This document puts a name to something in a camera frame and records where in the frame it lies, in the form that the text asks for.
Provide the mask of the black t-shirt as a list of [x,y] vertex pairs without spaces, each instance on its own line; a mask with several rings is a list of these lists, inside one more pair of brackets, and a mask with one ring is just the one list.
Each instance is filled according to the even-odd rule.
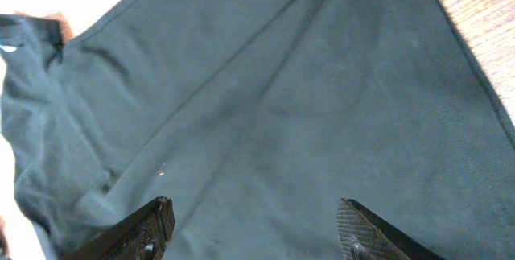
[[355,199],[446,259],[514,256],[514,128],[438,0],[121,0],[1,18],[15,197],[67,254],[157,196],[168,259],[340,259]]

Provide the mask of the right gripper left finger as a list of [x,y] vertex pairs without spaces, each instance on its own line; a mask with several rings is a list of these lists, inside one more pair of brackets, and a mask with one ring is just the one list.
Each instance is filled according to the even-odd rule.
[[174,227],[172,200],[159,196],[61,260],[161,260]]

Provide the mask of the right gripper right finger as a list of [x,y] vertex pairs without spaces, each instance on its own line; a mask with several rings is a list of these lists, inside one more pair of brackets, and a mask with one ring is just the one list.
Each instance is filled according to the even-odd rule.
[[344,260],[443,260],[352,199],[340,199],[337,233]]

